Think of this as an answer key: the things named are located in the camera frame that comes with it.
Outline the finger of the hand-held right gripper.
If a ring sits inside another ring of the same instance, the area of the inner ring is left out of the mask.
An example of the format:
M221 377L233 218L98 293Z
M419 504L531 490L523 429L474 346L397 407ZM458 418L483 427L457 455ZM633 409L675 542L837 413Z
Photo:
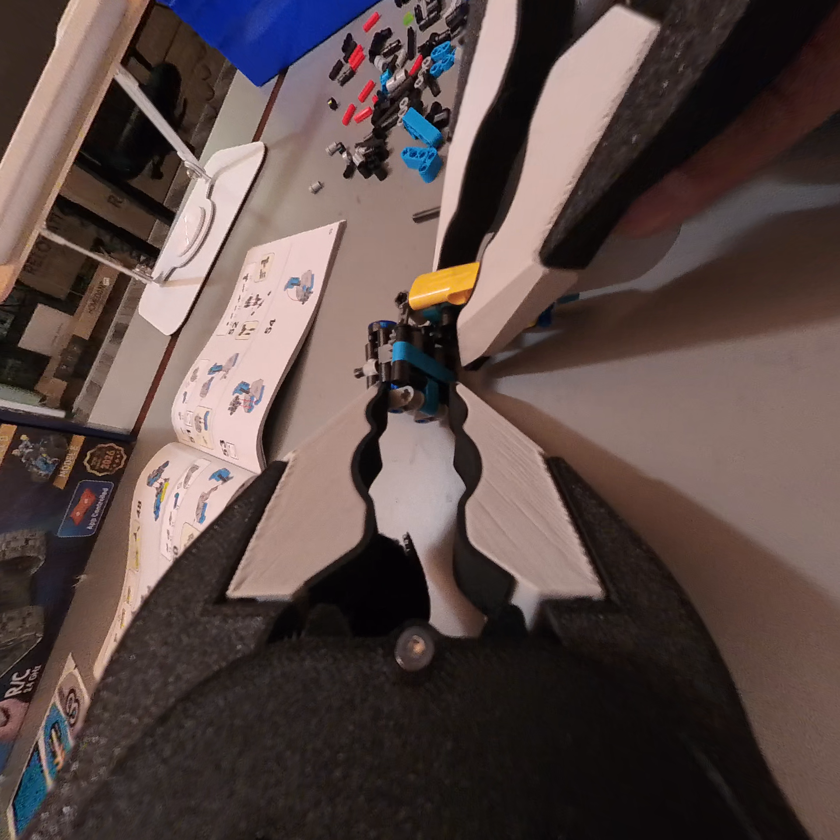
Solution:
M658 31L658 21L615 5L555 62L528 126L507 215L458 316L462 365L503 349L562 294L571 277L554 276L540 250Z
M503 216L554 64L554 2L471 2L450 126L434 267L473 262Z

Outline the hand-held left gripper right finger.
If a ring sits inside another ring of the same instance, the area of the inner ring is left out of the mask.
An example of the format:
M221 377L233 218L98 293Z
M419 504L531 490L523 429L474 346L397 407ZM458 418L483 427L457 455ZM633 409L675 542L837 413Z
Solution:
M542 448L466 386L452 393L458 504L454 573L487 618L549 601L601 602L604 584Z

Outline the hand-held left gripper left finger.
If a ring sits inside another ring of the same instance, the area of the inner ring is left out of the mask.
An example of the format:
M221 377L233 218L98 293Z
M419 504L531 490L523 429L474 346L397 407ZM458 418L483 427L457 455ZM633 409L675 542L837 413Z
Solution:
M382 470L384 389L369 389L290 451L241 561L229 601L293 602L356 561L397 557L370 494Z

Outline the yellow blue brick assembly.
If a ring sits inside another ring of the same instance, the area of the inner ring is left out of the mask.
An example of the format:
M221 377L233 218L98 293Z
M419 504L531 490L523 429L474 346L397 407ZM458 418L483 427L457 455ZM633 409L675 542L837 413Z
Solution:
M408 290L408 306L414 312L439 306L463 307L472 297L480 262L438 269L419 275Z

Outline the black blue brick assembly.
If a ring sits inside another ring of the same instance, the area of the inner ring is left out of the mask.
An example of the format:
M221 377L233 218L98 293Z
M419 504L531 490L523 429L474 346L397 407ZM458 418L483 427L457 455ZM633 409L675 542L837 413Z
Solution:
M353 376L384 388L390 413L409 414L417 424L444 421L456 380L455 316L455 308L441 305L421 311L418 322L371 322L364 363Z

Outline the grey desk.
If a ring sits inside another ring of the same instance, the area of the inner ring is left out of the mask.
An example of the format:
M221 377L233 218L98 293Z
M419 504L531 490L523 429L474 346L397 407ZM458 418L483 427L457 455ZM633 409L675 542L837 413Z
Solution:
M2 780L17 785L73 655L88 687L125 572L140 468L253 245L347 221L310 339L266 423L269 459L355 399L364 327L433 265L439 182L344 182L322 101L341 35L289 68L268 154L185 322ZM814 838L838 838L838 119L657 238L615 238L560 307L469 388L575 470L666 562L714 636Z

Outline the person's right hand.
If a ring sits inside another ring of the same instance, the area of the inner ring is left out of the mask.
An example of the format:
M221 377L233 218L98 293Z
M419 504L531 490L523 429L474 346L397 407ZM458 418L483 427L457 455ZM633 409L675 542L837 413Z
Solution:
M615 233L656 235L747 182L839 110L839 7L718 136L641 195Z

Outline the pile of loose brick parts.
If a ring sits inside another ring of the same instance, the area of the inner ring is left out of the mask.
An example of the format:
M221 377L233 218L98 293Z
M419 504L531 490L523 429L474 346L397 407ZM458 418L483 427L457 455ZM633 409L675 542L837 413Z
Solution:
M345 180L383 182L401 161L431 183L443 169L452 121L441 80L459 62L470 6L467 1L393 6L400 18L380 3L343 36L329 80L345 97L332 95L327 104L344 134L326 153L341 163Z

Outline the building instruction booklet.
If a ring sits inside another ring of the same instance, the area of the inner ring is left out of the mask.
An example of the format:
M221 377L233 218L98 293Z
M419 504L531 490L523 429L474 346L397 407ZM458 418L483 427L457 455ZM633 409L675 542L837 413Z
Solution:
M161 577L266 467L266 417L310 332L345 226L247 253L224 316L175 393L175 441L134 486L122 591L95 680Z

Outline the blue plastic bin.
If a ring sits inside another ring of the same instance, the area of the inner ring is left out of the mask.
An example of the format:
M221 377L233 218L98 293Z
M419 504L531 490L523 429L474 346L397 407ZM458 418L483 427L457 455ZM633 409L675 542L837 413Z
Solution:
M260 87L375 1L161 1Z

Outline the dark blue toy set box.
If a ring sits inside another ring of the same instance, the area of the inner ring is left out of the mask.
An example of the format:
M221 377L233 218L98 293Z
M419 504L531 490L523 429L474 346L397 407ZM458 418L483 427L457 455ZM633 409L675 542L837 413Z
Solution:
M2 753L18 737L134 440L2 410Z

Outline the black office chair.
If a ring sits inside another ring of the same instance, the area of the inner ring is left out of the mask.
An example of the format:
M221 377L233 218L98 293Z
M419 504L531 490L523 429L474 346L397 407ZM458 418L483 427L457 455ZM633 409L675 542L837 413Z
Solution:
M164 61L149 71L145 82L138 82L129 72L123 75L132 104L149 124L152 136L166 151L176 151L186 142L181 129L186 119L187 99L182 92L182 74L171 62Z

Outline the blue white leaflet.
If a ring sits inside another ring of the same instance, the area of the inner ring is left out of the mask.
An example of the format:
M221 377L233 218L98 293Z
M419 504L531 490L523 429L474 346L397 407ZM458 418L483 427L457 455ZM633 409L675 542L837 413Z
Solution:
M90 694L72 654L36 733L2 822L2 838L20 838L70 761L90 706Z

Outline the pale flat panel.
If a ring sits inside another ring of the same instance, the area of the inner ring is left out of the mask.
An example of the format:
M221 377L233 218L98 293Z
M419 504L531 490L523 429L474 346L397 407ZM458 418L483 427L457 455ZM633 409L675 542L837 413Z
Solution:
M14 287L146 1L73 1L1 163L1 300Z

